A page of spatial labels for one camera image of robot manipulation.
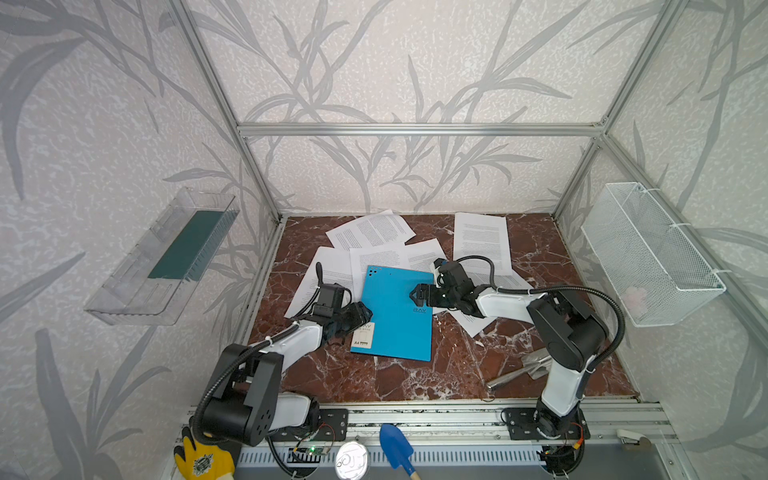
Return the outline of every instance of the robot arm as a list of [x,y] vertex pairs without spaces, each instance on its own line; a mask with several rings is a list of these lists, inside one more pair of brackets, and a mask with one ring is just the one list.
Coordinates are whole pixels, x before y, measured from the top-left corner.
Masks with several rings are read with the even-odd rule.
[[426,304],[461,310],[470,316],[501,316],[534,324],[553,360],[538,400],[536,428],[547,439],[559,438],[576,416],[594,361],[607,338],[603,321],[572,291],[574,287],[564,286],[558,291],[558,287],[505,290],[476,286],[458,261],[443,259],[435,261],[433,270],[435,285],[422,283],[411,292],[417,306]]
[[229,345],[221,353],[190,425],[198,442],[218,445],[233,440],[254,446],[268,432],[283,427],[317,429],[316,402],[295,393],[280,393],[283,372],[302,356],[332,338],[348,335],[372,317],[362,302],[343,306],[349,290],[323,283],[319,263],[317,278],[316,295],[287,329],[251,346]]

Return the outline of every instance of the yellow glove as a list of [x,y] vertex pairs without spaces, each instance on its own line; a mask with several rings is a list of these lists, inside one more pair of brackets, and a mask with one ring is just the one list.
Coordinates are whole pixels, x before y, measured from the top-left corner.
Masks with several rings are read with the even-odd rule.
[[233,480],[232,455],[215,445],[198,445],[189,427],[181,429],[184,447],[174,448],[179,472],[186,480]]

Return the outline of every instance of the metal can lid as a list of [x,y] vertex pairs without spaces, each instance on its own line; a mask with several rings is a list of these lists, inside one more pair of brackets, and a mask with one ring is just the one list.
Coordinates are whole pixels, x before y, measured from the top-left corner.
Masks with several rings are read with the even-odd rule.
[[341,445],[336,454],[336,475],[342,480],[360,480],[368,471],[368,449],[358,442]]

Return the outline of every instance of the red marble surface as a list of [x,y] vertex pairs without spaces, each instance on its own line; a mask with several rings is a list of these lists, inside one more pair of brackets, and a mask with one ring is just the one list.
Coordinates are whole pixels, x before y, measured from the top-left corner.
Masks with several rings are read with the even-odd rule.
[[[416,233],[407,243],[437,238],[449,260],[453,215],[405,215]],[[533,286],[581,284],[554,221],[547,214],[506,215],[512,265]],[[251,342],[285,328],[283,318],[317,247],[331,247],[325,232],[353,217],[292,217],[278,246]],[[525,354],[543,347],[533,325],[497,319],[474,339],[447,313],[433,317],[432,361],[351,353],[349,341],[334,342],[304,356],[283,378],[283,390],[321,402],[488,398],[484,384],[519,368]],[[538,397],[546,377],[520,376],[495,391],[497,398]],[[588,396],[636,395],[618,359],[603,362],[591,377]]]

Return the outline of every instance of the wallpaper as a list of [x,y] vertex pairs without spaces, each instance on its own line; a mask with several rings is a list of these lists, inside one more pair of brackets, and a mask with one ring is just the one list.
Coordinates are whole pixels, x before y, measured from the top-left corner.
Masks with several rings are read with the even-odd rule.
[[[617,296],[581,225],[609,182],[630,181],[599,154],[558,224],[585,285]],[[598,312],[613,332],[615,317]],[[702,480],[763,478],[768,459],[768,356],[717,298],[674,326],[627,322],[619,356],[644,401],[661,402]]]
[[661,3],[189,5],[239,121],[458,123],[599,121]]
[[[689,2],[609,132],[764,306],[766,7]],[[626,180],[602,154],[560,222],[584,280],[609,292],[579,228],[603,185]],[[764,478],[768,356],[722,298],[676,326],[630,326],[620,354],[644,399],[664,404],[700,478]]]
[[768,314],[768,2],[694,2],[611,133]]
[[[352,123],[599,121],[662,3],[189,1],[238,121]],[[585,143],[250,138],[296,214],[550,211]]]
[[[256,142],[252,150],[272,191],[282,192],[274,194],[281,210],[298,214],[388,208],[550,212],[587,142],[584,137],[283,137]],[[457,153],[443,164],[442,149]],[[299,166],[298,158],[323,161]]]
[[[0,474],[156,478],[274,230],[163,2],[0,3]],[[182,187],[240,214],[174,326],[83,311]]]

